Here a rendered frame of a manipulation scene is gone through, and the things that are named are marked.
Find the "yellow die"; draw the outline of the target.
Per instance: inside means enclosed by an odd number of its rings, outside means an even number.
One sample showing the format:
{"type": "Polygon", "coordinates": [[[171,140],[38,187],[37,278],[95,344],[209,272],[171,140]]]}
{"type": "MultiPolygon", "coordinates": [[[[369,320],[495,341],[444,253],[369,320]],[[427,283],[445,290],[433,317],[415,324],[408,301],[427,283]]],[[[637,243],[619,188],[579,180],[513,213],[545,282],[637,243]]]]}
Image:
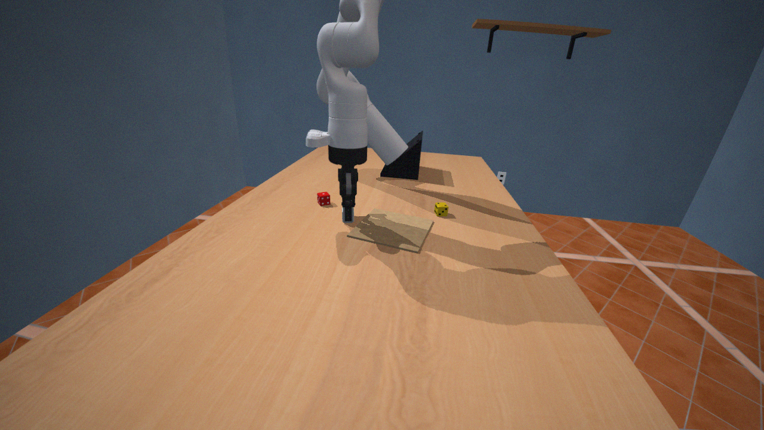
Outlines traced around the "yellow die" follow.
{"type": "Polygon", "coordinates": [[[437,217],[447,217],[448,208],[449,206],[447,206],[446,203],[436,203],[434,212],[436,213],[437,217]]]}

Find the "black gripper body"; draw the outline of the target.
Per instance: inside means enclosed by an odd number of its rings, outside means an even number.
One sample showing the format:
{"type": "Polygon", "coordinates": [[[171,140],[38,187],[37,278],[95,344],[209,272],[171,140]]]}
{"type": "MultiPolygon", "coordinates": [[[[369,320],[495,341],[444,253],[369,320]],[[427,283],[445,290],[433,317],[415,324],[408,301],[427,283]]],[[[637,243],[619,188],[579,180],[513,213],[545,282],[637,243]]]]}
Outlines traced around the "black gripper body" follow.
{"type": "Polygon", "coordinates": [[[337,149],[328,145],[328,160],[342,166],[342,183],[346,183],[346,173],[351,173],[351,183],[354,183],[356,164],[366,162],[366,147],[362,149],[337,149]]]}

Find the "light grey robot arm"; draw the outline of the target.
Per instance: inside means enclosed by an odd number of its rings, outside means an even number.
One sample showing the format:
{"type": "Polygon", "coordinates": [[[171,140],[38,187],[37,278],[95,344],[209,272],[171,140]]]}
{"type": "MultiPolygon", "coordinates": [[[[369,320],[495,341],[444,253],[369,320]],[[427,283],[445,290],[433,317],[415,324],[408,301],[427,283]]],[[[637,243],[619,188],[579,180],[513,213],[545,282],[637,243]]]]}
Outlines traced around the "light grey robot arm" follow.
{"type": "Polygon", "coordinates": [[[369,144],[385,165],[408,149],[371,103],[366,87],[349,71],[349,67],[371,66],[377,59],[378,16],[383,3],[384,0],[340,0],[337,22],[326,23],[318,33],[322,70],[317,92],[328,105],[328,132],[309,130],[307,147],[362,149],[369,144]]]}

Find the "tan square mat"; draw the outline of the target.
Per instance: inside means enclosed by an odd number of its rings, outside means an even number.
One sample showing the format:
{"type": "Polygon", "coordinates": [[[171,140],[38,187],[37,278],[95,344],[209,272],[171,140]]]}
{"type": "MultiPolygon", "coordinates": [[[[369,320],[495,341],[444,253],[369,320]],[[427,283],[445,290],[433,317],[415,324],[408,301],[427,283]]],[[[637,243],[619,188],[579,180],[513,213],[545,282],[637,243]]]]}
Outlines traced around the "tan square mat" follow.
{"type": "Polygon", "coordinates": [[[374,208],[347,237],[418,253],[432,222],[431,219],[374,208]]]}

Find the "red die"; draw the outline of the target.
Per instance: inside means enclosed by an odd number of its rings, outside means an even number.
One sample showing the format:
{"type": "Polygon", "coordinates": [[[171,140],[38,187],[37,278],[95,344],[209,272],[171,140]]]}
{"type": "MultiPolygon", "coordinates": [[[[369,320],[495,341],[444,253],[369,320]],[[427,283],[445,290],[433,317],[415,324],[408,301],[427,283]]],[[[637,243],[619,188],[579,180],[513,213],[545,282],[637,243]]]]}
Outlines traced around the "red die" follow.
{"type": "Polygon", "coordinates": [[[317,198],[320,206],[330,205],[330,195],[328,192],[317,193],[317,198]]]}

